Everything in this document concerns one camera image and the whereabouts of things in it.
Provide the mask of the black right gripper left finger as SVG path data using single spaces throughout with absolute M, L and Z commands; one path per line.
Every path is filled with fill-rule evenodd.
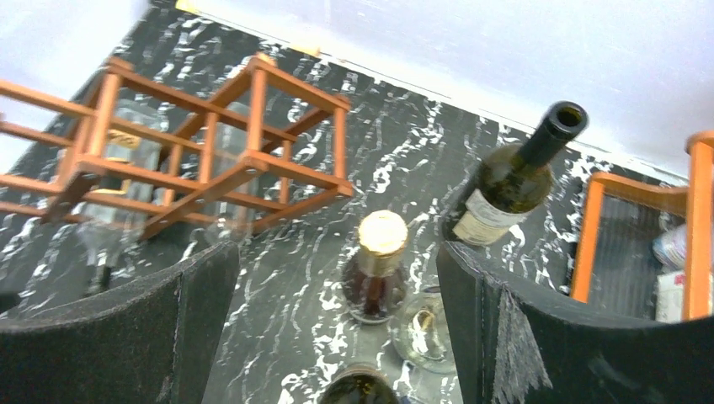
M 85 299 L 1 323 L 4 403 L 199 403 L 240 268 L 224 241 Z

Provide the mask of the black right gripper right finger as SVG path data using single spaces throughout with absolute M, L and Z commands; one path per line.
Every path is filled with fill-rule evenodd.
M 436 268 L 466 403 L 710 403 L 713 320 L 620 316 L 459 242 Z

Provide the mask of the clear glass corked bottle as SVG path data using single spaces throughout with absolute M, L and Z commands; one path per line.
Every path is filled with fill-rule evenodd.
M 456 372 L 444 302 L 438 285 L 419 291 L 389 321 L 392 345 L 409 363 L 439 375 Z

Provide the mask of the gold-capped red wine bottle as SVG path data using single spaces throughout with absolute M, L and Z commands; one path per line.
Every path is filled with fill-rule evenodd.
M 404 219 L 390 210 L 368 214 L 357 227 L 359 251 L 342 272 L 349 314 L 364 324 L 387 322 L 408 293 L 402 253 L 408 242 Z

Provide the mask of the silver-capped dark wine bottle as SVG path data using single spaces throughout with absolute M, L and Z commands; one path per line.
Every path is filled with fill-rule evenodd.
M 319 404 L 398 404 L 386 377 L 367 364 L 347 366 L 328 385 Z

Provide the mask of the dark green wine bottle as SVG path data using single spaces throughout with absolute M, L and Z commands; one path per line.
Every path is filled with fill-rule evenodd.
M 498 146 L 474 174 L 443 219 L 448 241 L 487 246 L 502 238 L 540 206 L 551 192 L 550 163 L 589 124 L 586 110 L 559 101 L 543 115 L 526 141 Z

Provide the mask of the brown wooden wine rack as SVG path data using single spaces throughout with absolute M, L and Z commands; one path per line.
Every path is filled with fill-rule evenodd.
M 176 105 L 185 109 L 188 117 L 177 130 L 168 133 L 121 118 L 115 113 L 115 105 L 122 88 Z M 353 193 L 345 164 L 349 100 L 291 76 L 264 54 L 253 56 L 245 68 L 208 99 L 143 77 L 129 62 L 117 57 L 108 60 L 79 104 L 8 81 L 2 81 L 1 94 L 75 119 L 66 136 L 2 122 L 4 135 L 58 146 L 64 151 L 54 181 L 11 174 L 1 177 L 4 187 L 50 198 L 44 209 L 4 202 L 1 209 L 5 213 L 38 216 L 43 222 L 79 222 L 82 217 L 74 213 L 74 208 L 81 202 L 133 210 L 148 217 L 142 238 L 152 237 L 178 221 L 209 224 L 211 218 L 201 211 L 214 200 L 209 192 L 221 185 L 219 178 L 210 179 L 213 142 L 220 122 L 248 134 L 236 168 L 258 181 L 257 192 L 248 196 L 234 192 L 234 186 L 229 184 L 230 192 L 223 198 L 264 212 L 263 218 L 253 221 L 253 231 L 265 230 Z M 291 148 L 299 135 L 324 120 L 331 120 L 334 126 L 330 173 L 320 173 L 291 159 Z M 104 157 L 110 129 L 125 130 L 159 143 L 157 167 L 140 168 Z M 152 201 L 95 192 L 105 176 L 150 184 Z

